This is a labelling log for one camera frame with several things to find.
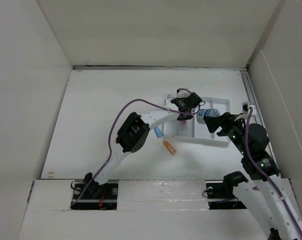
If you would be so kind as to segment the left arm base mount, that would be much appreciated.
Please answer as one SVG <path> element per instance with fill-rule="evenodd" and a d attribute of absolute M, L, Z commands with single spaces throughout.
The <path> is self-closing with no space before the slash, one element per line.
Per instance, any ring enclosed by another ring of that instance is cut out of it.
<path fill-rule="evenodd" d="M 70 187 L 73 190 L 70 208 L 72 210 L 117 210 L 119 182 L 111 181 L 99 185 L 96 181 L 86 184 L 92 179 L 92 173 L 88 173 L 84 180 L 74 180 Z"/>

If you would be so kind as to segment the blue correction tape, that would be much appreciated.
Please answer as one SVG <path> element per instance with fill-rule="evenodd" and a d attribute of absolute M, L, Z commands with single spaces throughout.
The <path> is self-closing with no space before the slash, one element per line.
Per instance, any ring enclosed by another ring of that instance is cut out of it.
<path fill-rule="evenodd" d="M 158 126 L 154 128 L 154 132 L 155 132 L 155 135 L 157 136 L 157 138 L 163 137 L 163 133 Z"/>

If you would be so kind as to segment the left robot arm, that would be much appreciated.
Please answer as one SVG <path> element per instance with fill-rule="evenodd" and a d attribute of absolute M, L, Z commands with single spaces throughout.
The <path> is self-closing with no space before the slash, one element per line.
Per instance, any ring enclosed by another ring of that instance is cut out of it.
<path fill-rule="evenodd" d="M 156 108 L 145 114 L 133 111 L 124 120 L 112 141 L 112 133 L 116 123 L 124 110 L 135 102 L 143 102 Z M 128 102 L 118 113 L 108 134 L 109 156 L 95 174 L 87 173 L 83 179 L 84 191 L 91 198 L 98 198 L 102 194 L 102 185 L 110 179 L 114 170 L 130 154 L 139 151 L 145 144 L 149 132 L 159 125 L 170 121 L 184 121 L 192 119 L 203 100 L 195 92 L 187 97 L 176 97 L 164 106 L 151 103 L 144 99 L 134 99 Z"/>

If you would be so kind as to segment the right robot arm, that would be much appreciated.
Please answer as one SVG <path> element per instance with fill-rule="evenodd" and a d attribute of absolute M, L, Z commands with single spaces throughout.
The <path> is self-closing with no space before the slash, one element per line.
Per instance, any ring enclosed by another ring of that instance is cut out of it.
<path fill-rule="evenodd" d="M 204 116 L 210 133 L 228 137 L 243 156 L 241 164 L 249 177 L 240 171 L 224 176 L 222 191 L 236 197 L 258 222 L 268 240 L 302 240 L 302 220 L 283 188 L 274 159 L 266 151 L 266 129 L 251 123 L 253 112 Z"/>

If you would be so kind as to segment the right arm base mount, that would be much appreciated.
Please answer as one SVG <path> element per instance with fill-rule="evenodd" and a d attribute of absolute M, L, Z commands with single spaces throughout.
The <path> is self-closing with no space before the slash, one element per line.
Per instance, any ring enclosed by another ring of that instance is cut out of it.
<path fill-rule="evenodd" d="M 202 196 L 208 200 L 209 210 L 243 210 L 245 205 L 233 194 L 240 183 L 247 183 L 248 179 L 235 171 L 223 177 L 223 181 L 207 181 Z"/>

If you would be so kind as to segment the orange correction tape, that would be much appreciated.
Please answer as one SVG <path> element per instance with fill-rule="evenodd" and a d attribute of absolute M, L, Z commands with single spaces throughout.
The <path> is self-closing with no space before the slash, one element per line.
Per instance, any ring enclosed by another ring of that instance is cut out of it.
<path fill-rule="evenodd" d="M 177 153 L 177 150 L 167 141 L 163 141 L 163 145 L 166 147 L 166 149 L 170 152 L 171 155 L 175 155 Z"/>

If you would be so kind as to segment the blue putty jar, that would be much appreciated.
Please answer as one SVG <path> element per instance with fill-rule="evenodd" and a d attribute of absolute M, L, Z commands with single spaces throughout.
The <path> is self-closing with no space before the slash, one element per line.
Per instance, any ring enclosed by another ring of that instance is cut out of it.
<path fill-rule="evenodd" d="M 204 125 L 206 122 L 204 120 L 204 117 L 219 117 L 220 111 L 215 108 L 204 108 L 199 109 L 196 114 L 196 121 L 198 124 Z"/>

